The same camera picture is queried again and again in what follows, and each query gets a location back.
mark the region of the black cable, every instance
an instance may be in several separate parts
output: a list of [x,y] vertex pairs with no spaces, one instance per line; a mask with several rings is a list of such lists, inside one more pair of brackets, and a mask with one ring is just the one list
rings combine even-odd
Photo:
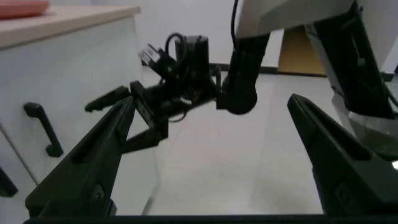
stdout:
[[184,114],[182,115],[181,118],[176,119],[176,120],[171,120],[171,119],[169,119],[169,122],[170,122],[170,123],[177,123],[177,122],[180,122],[180,121],[182,121],[182,120],[187,116],[187,114],[188,114],[188,111],[187,111],[187,110],[184,110]]
[[180,60],[180,62],[181,62],[187,56],[187,41],[185,40],[185,36],[183,36],[182,34],[179,34],[177,32],[170,34],[166,39],[166,44],[164,46],[164,50],[165,50],[166,54],[170,55],[169,54],[169,45],[170,45],[170,41],[173,39],[173,37],[177,37],[178,39],[180,39],[180,41],[182,43],[182,56],[181,56],[181,60]]
[[236,17],[236,8],[238,7],[239,0],[235,0],[234,6],[232,8],[232,18],[231,18],[231,37],[232,43],[234,44],[234,49],[236,49],[236,36],[235,36],[235,17]]

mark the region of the cabinet door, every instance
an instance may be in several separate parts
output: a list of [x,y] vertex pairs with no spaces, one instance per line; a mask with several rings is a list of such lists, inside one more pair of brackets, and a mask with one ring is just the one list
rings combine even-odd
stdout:
[[[23,223],[29,219],[25,198],[35,188],[35,183],[2,132],[0,132],[0,168],[17,189],[17,193],[10,197],[2,196],[7,193],[7,189],[2,189],[0,223]],[[0,185],[3,186],[5,181],[7,181],[5,176],[2,176]]]
[[[0,67],[0,123],[38,182],[107,111],[87,113],[88,102],[142,80],[133,18],[2,50]],[[43,106],[62,157],[47,155],[49,137],[38,119],[26,115],[27,102]]]

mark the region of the black cabinet handle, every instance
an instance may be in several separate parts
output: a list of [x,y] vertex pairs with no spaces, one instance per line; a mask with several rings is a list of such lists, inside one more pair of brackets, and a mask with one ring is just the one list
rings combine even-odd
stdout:
[[26,114],[31,118],[37,118],[42,123],[42,126],[50,139],[51,144],[45,148],[45,151],[50,157],[60,157],[63,154],[63,150],[57,136],[55,135],[54,129],[52,128],[49,118],[45,114],[44,108],[38,103],[26,103],[24,105]]
[[18,192],[17,187],[0,167],[0,196],[12,197]]

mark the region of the white cabinet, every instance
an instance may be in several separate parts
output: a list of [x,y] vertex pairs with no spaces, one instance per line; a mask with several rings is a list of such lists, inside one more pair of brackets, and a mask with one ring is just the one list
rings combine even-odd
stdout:
[[35,188],[35,183],[2,132],[0,132],[0,167],[18,190],[12,197],[0,196],[0,223],[23,223],[29,219],[25,198]]
[[[0,50],[0,124],[36,182],[108,110],[86,113],[87,103],[120,85],[142,81],[137,53],[132,16]],[[63,148],[62,157],[47,155],[49,138],[40,121],[26,115],[27,102],[43,106]],[[145,129],[136,113],[129,136]],[[112,195],[118,213],[141,214],[157,181],[153,149],[123,156]]]

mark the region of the white table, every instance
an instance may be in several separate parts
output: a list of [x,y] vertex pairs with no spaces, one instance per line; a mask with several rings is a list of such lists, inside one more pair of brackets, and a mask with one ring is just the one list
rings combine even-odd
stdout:
[[[107,111],[86,113],[89,101],[142,81],[134,23],[140,11],[134,6],[57,6],[41,17],[1,22],[0,124],[31,181],[40,183]],[[38,119],[26,115],[27,102],[43,106],[62,157],[47,155],[49,137]],[[146,128],[136,113],[129,136]],[[118,215],[141,214],[158,179],[153,149],[123,156],[112,194]]]

